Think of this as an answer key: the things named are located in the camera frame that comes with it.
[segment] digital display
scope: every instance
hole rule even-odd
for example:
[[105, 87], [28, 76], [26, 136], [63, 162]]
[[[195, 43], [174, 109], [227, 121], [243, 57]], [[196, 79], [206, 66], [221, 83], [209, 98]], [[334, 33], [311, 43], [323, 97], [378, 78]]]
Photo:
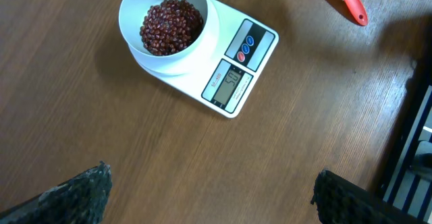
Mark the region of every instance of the digital display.
[[230, 69], [213, 99], [226, 105], [242, 76]]

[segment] red handle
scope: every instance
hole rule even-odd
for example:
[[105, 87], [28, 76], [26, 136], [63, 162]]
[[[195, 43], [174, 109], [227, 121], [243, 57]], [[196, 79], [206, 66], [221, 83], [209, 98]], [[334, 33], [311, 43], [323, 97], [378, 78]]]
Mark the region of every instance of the red handle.
[[361, 26], [368, 24], [367, 12], [361, 0], [344, 0], [351, 14]]

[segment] red beans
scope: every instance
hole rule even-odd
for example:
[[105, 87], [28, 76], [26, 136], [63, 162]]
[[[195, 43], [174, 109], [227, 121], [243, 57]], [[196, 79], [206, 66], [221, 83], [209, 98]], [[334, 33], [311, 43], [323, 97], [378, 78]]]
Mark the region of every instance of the red beans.
[[144, 48], [153, 55], [166, 56], [189, 47], [203, 31], [204, 20], [187, 0], [164, 0], [150, 6], [142, 25]]

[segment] white bowl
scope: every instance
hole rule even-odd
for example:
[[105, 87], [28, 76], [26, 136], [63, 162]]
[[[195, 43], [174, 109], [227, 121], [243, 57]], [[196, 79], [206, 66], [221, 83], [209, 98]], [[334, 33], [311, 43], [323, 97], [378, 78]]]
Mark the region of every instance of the white bowl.
[[140, 27], [144, 21], [147, 11], [152, 5], [159, 5], [163, 0], [123, 0], [119, 11], [119, 26], [121, 33], [129, 45], [131, 52], [139, 63], [148, 69], [163, 73], [163, 68], [178, 66], [184, 63], [184, 58], [193, 53], [203, 39], [205, 30], [210, 29], [207, 25], [208, 3], [207, 0], [187, 0], [199, 10], [204, 20], [204, 28], [200, 36], [186, 49], [168, 56], [154, 56], [144, 48], [140, 36]]

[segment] wood grain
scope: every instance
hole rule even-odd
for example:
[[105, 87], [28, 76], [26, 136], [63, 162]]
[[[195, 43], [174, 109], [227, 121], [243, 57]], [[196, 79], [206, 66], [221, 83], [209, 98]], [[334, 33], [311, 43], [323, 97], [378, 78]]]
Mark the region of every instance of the wood grain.
[[0, 0], [0, 211], [100, 160], [104, 223], [318, 223], [320, 170], [368, 187], [432, 0], [220, 1], [280, 35], [233, 120], [136, 65], [121, 0]]

